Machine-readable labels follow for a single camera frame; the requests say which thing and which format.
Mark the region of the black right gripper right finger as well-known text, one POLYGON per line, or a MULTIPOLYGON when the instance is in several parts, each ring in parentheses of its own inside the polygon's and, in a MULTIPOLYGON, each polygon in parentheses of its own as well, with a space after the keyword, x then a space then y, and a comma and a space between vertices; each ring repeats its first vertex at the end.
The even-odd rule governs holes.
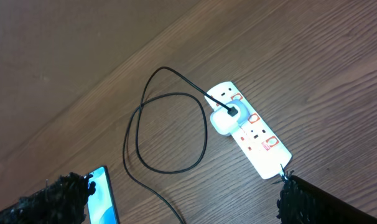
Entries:
POLYGON ((282 182, 276 202, 281 224, 377 224, 373 217, 304 179, 281 169, 282 182))

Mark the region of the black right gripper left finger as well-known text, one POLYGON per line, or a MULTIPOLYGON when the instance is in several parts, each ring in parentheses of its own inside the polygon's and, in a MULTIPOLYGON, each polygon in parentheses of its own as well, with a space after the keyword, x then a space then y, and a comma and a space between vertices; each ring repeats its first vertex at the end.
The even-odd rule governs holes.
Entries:
POLYGON ((0 224, 81 224, 85 205, 96 192, 93 176, 69 173, 34 194, 0 211, 0 224))

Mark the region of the Samsung Galaxy smartphone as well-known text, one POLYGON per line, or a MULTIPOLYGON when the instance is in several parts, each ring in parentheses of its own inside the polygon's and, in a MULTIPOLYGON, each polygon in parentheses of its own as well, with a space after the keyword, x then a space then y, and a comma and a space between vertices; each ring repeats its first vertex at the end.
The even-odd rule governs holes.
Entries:
POLYGON ((95 192, 88 197, 88 214, 91 224, 120 224, 108 168, 100 166, 90 172, 88 181, 95 184, 95 192))

